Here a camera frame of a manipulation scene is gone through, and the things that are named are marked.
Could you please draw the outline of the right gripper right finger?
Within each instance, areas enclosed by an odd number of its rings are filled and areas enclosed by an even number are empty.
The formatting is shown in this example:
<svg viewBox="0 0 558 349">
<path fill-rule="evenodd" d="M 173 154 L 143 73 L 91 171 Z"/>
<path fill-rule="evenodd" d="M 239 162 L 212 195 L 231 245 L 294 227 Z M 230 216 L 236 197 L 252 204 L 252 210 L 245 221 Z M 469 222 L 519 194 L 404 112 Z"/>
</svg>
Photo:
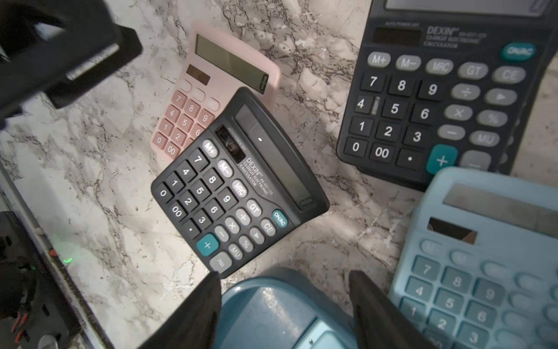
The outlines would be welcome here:
<svg viewBox="0 0 558 349">
<path fill-rule="evenodd" d="M 357 347 L 434 347 L 364 272 L 352 270 L 349 285 Z"/>
</svg>

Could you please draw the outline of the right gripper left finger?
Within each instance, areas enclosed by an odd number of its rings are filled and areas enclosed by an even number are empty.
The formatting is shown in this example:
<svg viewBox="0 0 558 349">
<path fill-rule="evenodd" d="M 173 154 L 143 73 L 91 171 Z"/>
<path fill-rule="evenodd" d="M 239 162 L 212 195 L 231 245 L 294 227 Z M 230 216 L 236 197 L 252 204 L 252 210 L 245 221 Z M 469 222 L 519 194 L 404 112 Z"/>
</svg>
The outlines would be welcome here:
<svg viewBox="0 0 558 349">
<path fill-rule="evenodd" d="M 213 348 L 221 310 L 219 273 L 211 272 L 140 348 Z"/>
</svg>

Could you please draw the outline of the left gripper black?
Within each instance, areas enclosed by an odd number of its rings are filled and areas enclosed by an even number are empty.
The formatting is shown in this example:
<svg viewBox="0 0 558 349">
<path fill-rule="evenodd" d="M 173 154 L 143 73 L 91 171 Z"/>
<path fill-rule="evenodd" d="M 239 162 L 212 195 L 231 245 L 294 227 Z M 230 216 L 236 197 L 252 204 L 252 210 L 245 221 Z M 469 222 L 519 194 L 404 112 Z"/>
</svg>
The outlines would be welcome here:
<svg viewBox="0 0 558 349">
<path fill-rule="evenodd" d="M 70 105 L 141 53 L 104 1 L 2 1 L 1 125 L 40 92 Z"/>
</svg>

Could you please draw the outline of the light blue calculator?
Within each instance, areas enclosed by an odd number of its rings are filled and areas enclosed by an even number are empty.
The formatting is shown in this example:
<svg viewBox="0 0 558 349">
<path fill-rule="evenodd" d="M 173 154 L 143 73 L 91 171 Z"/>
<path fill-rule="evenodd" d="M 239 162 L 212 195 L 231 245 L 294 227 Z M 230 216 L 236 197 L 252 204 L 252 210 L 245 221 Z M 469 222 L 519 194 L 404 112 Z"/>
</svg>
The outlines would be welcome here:
<svg viewBox="0 0 558 349">
<path fill-rule="evenodd" d="M 389 297 L 436 348 L 556 348 L 557 189 L 440 171 L 414 210 Z"/>
</svg>

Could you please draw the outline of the black calculator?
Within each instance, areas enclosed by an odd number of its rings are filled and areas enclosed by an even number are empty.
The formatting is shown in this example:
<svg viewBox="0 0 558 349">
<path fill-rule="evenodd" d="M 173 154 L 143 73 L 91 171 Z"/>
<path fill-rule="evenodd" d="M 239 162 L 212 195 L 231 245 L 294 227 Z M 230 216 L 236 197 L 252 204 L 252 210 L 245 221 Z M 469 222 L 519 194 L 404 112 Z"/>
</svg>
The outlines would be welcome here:
<svg viewBox="0 0 558 349">
<path fill-rule="evenodd" d="M 152 182 L 151 193 L 221 279 L 330 207 L 289 136 L 245 87 Z"/>
<path fill-rule="evenodd" d="M 556 53 L 556 1 L 373 1 L 337 156 L 421 191 L 446 167 L 508 175 Z"/>
</svg>

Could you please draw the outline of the pink calculator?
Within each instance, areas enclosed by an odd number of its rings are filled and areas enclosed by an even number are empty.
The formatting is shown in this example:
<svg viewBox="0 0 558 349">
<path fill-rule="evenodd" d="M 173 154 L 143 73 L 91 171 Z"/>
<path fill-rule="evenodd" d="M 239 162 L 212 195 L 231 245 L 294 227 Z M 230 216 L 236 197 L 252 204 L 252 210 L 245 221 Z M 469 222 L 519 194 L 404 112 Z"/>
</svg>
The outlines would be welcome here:
<svg viewBox="0 0 558 349">
<path fill-rule="evenodd" d="M 280 68 L 260 51 L 215 27 L 193 23 L 187 59 L 151 136 L 152 150 L 164 163 L 174 161 L 241 87 L 272 110 L 280 80 Z"/>
</svg>

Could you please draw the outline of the dark teal storage tray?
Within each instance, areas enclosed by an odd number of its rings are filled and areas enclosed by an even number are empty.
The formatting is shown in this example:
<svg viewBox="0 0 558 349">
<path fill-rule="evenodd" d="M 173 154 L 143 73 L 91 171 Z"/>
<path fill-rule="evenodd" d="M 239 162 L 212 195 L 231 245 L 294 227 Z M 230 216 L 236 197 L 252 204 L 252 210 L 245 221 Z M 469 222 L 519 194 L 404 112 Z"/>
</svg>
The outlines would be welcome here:
<svg viewBox="0 0 558 349">
<path fill-rule="evenodd" d="M 353 318 L 296 270 L 274 267 L 222 296 L 215 348 L 356 348 Z"/>
</svg>

